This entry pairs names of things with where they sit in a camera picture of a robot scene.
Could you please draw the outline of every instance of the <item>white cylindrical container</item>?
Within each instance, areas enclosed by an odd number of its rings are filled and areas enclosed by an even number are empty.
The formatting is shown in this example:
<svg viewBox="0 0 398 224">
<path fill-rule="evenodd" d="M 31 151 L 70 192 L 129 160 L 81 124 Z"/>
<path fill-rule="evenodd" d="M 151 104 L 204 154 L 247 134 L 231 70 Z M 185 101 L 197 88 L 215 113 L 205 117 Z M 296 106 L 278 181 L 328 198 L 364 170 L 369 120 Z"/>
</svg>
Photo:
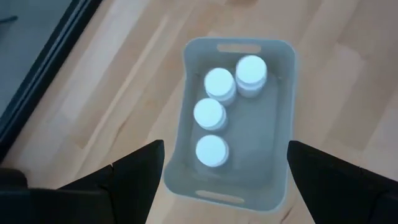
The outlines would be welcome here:
<svg viewBox="0 0 398 224">
<path fill-rule="evenodd" d="M 207 95 L 222 105 L 230 105 L 236 96 L 236 84 L 232 74 L 224 68 L 214 68 L 205 76 Z"/>
<path fill-rule="evenodd" d="M 196 148 L 197 158 L 208 167 L 223 165 L 229 156 L 229 147 L 224 139 L 207 135 L 199 139 Z"/>
<path fill-rule="evenodd" d="M 263 59 L 255 55 L 241 58 L 236 65 L 236 85 L 242 96 L 257 96 L 267 81 L 267 65 Z"/>
<path fill-rule="evenodd" d="M 222 130 L 227 124 L 224 106 L 211 98 L 202 99 L 195 105 L 193 117 L 203 129 L 208 131 Z"/>
</svg>

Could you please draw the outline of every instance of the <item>wooden floor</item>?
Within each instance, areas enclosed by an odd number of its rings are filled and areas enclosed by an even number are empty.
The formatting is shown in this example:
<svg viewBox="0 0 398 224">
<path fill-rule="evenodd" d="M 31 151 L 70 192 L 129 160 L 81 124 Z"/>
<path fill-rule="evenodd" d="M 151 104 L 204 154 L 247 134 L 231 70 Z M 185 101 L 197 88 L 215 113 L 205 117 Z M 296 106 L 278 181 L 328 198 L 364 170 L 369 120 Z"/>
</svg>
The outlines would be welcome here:
<svg viewBox="0 0 398 224">
<path fill-rule="evenodd" d="M 4 166 L 56 188 L 164 139 L 173 153 L 181 52 L 199 36 L 284 39 L 300 57 L 295 139 L 398 180 L 396 0 L 104 0 Z M 313 223 L 292 180 L 258 214 L 176 197 L 148 223 Z"/>
</svg>

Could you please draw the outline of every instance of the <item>container lid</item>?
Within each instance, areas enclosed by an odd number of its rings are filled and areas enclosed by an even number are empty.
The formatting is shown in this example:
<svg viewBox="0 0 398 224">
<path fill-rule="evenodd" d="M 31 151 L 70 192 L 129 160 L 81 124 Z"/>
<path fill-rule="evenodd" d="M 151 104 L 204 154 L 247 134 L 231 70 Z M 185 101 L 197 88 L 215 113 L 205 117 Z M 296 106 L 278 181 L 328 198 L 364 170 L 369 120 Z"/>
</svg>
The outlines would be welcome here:
<svg viewBox="0 0 398 224">
<path fill-rule="evenodd" d="M 257 84 L 266 78 L 267 65 L 255 55 L 241 58 L 236 65 L 236 77 L 246 84 Z"/>
<path fill-rule="evenodd" d="M 228 159 L 228 146 L 225 141 L 215 135 L 202 137 L 196 148 L 197 158 L 209 167 L 223 165 Z"/>
<path fill-rule="evenodd" d="M 214 68 L 205 77 L 205 89 L 213 96 L 224 96 L 234 88 L 232 74 L 224 68 Z"/>
<path fill-rule="evenodd" d="M 193 109 L 193 117 L 204 128 L 218 125 L 222 121 L 223 115 L 223 106 L 211 98 L 200 100 Z"/>
</svg>

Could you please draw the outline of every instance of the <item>white plastic bin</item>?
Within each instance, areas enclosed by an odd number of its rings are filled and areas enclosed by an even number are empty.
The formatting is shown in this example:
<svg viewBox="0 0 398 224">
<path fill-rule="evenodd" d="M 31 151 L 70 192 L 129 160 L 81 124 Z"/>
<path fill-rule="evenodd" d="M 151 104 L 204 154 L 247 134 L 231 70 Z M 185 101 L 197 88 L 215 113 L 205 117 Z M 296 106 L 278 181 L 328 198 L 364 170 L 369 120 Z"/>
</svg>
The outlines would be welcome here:
<svg viewBox="0 0 398 224">
<path fill-rule="evenodd" d="M 221 52 L 219 45 L 256 45 L 258 52 Z M 229 146 L 220 167 L 208 167 L 195 155 L 200 138 L 211 134 L 193 118 L 197 101 L 206 98 L 204 76 L 216 67 L 232 74 L 238 60 L 257 55 L 267 63 L 265 87 L 255 98 L 237 95 L 226 108 L 228 127 L 218 133 Z M 293 48 L 281 40 L 202 37 L 183 53 L 185 90 L 175 151 L 165 168 L 170 191 L 187 197 L 250 210 L 270 212 L 282 204 L 287 190 L 287 146 L 292 139 L 296 85 Z"/>
</svg>

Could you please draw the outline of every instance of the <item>bin handle cutout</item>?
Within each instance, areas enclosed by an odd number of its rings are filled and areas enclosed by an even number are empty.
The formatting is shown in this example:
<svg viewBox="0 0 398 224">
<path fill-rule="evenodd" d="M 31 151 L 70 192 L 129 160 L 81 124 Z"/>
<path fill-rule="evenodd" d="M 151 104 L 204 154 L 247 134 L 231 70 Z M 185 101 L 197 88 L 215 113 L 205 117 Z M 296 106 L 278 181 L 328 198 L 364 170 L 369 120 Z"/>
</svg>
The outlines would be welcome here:
<svg viewBox="0 0 398 224">
<path fill-rule="evenodd" d="M 244 203 L 243 198 L 230 196 L 230 195 L 225 195 L 225 194 L 214 193 L 214 192 L 209 192 L 207 190 L 197 190 L 195 193 L 197 195 L 201 196 L 201 197 L 215 199 L 215 200 L 221 200 L 221 201 L 224 201 L 224 202 Z"/>
<path fill-rule="evenodd" d="M 256 54 L 261 51 L 261 46 L 256 44 L 218 44 L 220 52 Z"/>
</svg>

